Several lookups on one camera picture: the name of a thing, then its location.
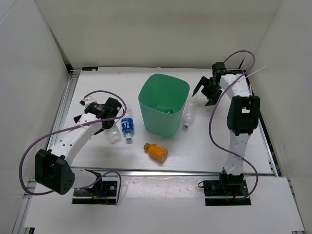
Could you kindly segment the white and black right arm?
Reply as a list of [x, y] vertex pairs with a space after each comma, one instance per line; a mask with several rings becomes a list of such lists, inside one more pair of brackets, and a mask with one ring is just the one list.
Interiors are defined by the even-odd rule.
[[216, 106], [222, 94], [226, 94], [231, 103], [227, 115], [227, 127], [230, 132], [228, 158], [220, 174], [219, 190], [232, 194], [243, 185], [243, 158], [246, 146], [254, 129], [258, 126], [260, 98], [253, 96], [237, 81], [238, 71], [228, 70], [224, 62], [212, 65], [212, 77], [202, 77], [193, 91], [195, 95], [200, 87], [207, 98], [206, 106]]

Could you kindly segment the clear bottle white cap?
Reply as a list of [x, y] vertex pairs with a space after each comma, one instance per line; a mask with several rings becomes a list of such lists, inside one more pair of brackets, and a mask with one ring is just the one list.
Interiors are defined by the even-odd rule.
[[188, 100], [187, 105], [184, 110], [182, 118], [182, 127], [188, 129], [195, 118], [195, 107], [196, 102], [194, 100]]

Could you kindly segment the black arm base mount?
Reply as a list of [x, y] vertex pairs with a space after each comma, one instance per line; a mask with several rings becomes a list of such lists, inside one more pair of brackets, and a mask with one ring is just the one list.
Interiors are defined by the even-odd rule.
[[115, 205], [119, 182], [104, 179], [85, 190], [74, 189], [72, 204], [79, 205]]

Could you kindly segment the blue label plastic bottle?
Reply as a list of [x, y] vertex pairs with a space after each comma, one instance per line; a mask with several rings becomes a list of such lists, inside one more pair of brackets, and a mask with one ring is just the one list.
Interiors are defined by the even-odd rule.
[[128, 109], [121, 120], [121, 130], [127, 141], [132, 141], [134, 134], [134, 120], [131, 109]]

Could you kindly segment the clear crushed plastic bottle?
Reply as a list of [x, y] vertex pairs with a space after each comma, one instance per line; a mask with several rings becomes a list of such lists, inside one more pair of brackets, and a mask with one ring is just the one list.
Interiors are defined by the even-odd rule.
[[115, 124], [110, 129], [106, 129], [105, 134], [110, 144], [116, 144], [121, 141], [121, 133]]

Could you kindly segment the orange plastic bottle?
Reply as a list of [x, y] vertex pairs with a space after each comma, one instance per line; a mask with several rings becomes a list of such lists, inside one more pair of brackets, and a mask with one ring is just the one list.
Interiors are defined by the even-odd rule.
[[165, 161], [168, 156], [168, 150], [156, 144], [145, 143], [143, 150], [154, 159]]

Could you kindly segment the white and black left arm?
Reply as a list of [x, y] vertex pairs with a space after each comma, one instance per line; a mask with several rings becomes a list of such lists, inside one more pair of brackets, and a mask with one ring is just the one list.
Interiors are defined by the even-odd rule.
[[111, 97], [104, 104], [86, 102], [83, 114], [75, 118], [75, 129], [67, 131], [52, 148], [36, 153], [36, 182], [60, 195], [71, 188], [99, 194], [102, 190], [100, 174], [91, 170], [73, 171], [71, 165], [92, 136], [113, 127], [121, 108], [121, 103]]

